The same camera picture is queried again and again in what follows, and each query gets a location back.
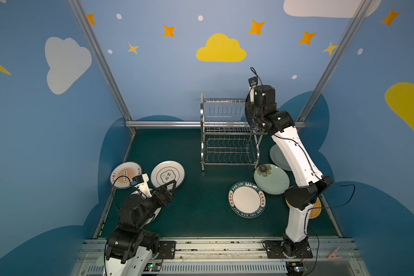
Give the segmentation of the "stainless steel dish rack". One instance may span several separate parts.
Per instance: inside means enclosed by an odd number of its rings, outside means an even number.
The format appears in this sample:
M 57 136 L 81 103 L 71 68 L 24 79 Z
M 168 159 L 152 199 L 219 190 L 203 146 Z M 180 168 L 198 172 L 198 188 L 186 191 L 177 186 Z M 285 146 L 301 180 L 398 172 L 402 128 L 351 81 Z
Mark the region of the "stainless steel dish rack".
M 263 133 L 246 120 L 245 100 L 201 95 L 201 170 L 206 166 L 253 166 L 260 160 Z

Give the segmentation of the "black round plate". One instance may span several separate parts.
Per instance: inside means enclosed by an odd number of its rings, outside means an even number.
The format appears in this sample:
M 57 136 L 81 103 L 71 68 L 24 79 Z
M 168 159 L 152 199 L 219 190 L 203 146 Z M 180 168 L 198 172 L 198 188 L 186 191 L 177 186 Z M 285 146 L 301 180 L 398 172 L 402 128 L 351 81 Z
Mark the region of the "black round plate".
M 253 129 L 253 130 L 257 130 L 258 129 L 258 122 L 257 122 L 257 117 L 258 117 L 258 105 L 255 104 L 254 102 L 251 102 L 250 100 L 246 100 L 245 102 L 245 115 L 246 115 L 246 120 L 248 122 L 248 125 Z

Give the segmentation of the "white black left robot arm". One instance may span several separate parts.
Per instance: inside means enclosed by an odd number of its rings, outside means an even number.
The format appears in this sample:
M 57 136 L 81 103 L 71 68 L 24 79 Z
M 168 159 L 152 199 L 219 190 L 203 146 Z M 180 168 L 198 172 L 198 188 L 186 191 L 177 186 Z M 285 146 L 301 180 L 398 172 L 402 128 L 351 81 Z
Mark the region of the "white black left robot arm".
M 119 221 L 107 238 L 104 250 L 105 276 L 140 276 L 152 255 L 159 253 L 159 235 L 144 226 L 158 209 L 174 200 L 177 182 L 150 189 L 145 177 L 134 177 L 136 191 L 118 210 Z

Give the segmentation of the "white plate floral sprigs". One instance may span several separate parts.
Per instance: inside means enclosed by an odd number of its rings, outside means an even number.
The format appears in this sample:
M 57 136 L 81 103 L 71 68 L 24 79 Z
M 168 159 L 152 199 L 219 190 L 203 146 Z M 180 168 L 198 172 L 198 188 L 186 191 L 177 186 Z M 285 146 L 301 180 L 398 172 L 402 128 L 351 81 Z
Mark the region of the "white plate floral sprigs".
M 156 217 L 159 215 L 160 211 L 162 208 L 149 208 L 146 209 L 146 222 L 145 225 L 151 223 L 152 221 L 154 221 L 156 219 Z

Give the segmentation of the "plain grey-green plate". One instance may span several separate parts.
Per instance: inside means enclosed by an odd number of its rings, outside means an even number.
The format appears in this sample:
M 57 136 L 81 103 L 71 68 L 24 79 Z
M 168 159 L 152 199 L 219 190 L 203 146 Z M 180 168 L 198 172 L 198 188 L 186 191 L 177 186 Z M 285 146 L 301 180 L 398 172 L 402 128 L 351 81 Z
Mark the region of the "plain grey-green plate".
M 276 144 L 270 148 L 270 158 L 276 166 L 286 171 L 292 171 L 284 154 Z

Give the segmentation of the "left green circuit board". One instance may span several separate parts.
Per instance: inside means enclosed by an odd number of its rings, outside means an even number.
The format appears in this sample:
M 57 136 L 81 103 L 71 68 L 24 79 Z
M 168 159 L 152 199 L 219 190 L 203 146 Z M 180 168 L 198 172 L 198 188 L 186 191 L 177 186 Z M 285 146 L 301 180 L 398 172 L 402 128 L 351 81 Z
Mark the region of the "left green circuit board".
M 154 272 L 158 273 L 161 271 L 162 265 L 160 263 L 147 263 L 144 272 Z

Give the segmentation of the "green circuit board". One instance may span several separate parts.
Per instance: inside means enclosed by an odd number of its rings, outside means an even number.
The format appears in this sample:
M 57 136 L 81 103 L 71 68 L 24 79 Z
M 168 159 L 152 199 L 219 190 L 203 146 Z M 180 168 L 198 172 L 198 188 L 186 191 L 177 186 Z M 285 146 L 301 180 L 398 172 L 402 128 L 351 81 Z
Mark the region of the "green circuit board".
M 304 265 L 302 263 L 288 262 L 286 263 L 287 276 L 303 276 Z
M 154 272 L 158 273 L 161 271 L 162 265 L 160 263 L 147 263 L 144 272 Z

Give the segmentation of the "white plate green lettered rim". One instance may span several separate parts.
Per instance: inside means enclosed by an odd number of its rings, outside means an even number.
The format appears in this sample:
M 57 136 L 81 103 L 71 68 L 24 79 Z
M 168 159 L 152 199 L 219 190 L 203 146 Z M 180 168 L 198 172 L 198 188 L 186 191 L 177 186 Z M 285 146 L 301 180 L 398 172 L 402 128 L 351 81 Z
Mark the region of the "white plate green lettered rim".
M 253 219 L 260 216 L 266 208 L 264 192 L 248 181 L 237 182 L 228 192 L 230 208 L 240 217 Z

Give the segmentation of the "pale green sunflower plate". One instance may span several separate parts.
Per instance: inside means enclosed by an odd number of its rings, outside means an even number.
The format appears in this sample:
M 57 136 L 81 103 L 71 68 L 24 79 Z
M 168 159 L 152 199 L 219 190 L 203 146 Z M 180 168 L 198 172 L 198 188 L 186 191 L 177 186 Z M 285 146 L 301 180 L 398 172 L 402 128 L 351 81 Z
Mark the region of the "pale green sunflower plate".
M 261 164 L 254 172 L 254 181 L 265 193 L 272 195 L 284 194 L 290 186 L 287 173 L 273 164 Z

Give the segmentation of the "pale green round disc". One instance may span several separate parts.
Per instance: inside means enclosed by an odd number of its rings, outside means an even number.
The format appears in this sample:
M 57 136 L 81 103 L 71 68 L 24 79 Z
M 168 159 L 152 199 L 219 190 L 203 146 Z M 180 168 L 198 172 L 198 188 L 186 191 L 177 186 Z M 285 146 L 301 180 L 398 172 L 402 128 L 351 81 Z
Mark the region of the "pale green round disc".
M 105 257 L 103 255 L 99 256 L 96 260 L 95 265 L 97 267 L 104 267 L 105 266 Z

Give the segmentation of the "orange woven round plate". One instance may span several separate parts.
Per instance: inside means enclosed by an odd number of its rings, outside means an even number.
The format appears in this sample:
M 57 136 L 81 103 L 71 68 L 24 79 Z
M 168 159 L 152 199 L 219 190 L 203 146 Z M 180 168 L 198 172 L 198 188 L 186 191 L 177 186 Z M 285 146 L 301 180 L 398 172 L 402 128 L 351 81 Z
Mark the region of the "orange woven round plate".
M 309 220 L 317 218 L 322 212 L 322 204 L 320 199 L 318 198 L 314 203 L 313 207 L 307 210 L 299 210 L 297 208 L 291 207 L 290 203 L 287 199 L 285 199 L 286 204 L 289 208 L 289 220 L 293 221 L 301 221 L 301 220 Z

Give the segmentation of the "right green circuit board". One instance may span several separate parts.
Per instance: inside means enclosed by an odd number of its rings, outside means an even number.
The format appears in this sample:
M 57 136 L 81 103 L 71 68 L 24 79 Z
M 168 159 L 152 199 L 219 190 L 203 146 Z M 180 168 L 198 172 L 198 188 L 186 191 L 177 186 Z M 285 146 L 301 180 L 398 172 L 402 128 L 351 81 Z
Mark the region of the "right green circuit board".
M 286 263 L 287 276 L 303 276 L 304 265 L 302 263 L 288 262 Z

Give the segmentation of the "pink clothes peg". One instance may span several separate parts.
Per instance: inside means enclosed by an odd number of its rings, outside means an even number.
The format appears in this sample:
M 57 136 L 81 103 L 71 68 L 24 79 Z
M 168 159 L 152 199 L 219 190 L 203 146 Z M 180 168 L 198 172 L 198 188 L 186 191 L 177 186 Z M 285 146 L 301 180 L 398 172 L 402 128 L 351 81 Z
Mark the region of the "pink clothes peg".
M 342 256 L 337 256 L 337 252 L 339 250 L 339 247 L 337 247 L 336 249 L 334 249 L 327 257 L 328 260 L 337 260 L 337 259 L 342 259 Z

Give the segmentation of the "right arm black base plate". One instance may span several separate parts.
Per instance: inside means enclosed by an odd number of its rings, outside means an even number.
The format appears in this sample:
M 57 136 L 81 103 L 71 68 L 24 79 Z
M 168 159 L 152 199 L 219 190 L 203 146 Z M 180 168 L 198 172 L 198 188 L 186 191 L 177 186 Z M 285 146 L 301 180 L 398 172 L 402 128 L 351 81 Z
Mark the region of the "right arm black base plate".
M 264 240 L 262 244 L 269 259 L 313 258 L 307 238 L 297 243 L 289 239 Z

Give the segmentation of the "aluminium frame post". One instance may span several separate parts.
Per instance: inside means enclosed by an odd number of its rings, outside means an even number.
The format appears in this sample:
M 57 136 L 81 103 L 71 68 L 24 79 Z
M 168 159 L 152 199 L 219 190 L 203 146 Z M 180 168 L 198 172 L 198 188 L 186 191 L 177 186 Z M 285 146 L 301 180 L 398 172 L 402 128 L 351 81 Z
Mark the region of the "aluminium frame post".
M 113 76 L 111 69 L 109 68 L 109 64 L 104 57 L 104 53 L 100 47 L 100 44 L 97 40 L 97 37 L 92 29 L 92 25 L 87 18 L 87 14 L 85 13 L 85 9 L 78 0 L 68 0 L 69 6 L 78 21 L 78 24 L 85 35 L 85 38 L 94 54 L 94 57 L 103 73 L 103 76 L 112 92 L 114 99 L 125 119 L 125 121 L 131 121 L 132 117 L 128 110 L 128 107 L 123 99 L 122 93 L 116 83 L 116 80 Z
M 331 58 L 328 64 L 326 65 L 317 85 L 310 94 L 307 102 L 305 103 L 302 111 L 300 112 L 297 118 L 296 124 L 299 128 L 305 128 L 306 119 L 310 115 L 317 100 L 321 96 L 324 88 L 327 86 L 329 80 L 335 72 L 339 62 L 342 60 L 343 55 L 347 51 L 348 47 L 350 46 L 351 42 L 355 38 L 360 27 L 362 26 L 365 18 L 367 17 L 367 11 L 369 10 L 372 3 L 372 0 L 363 0 L 360 2 L 357 10 L 355 11 L 351 21 L 349 22 L 344 34 L 342 35 L 339 41 L 339 45 L 331 55 Z

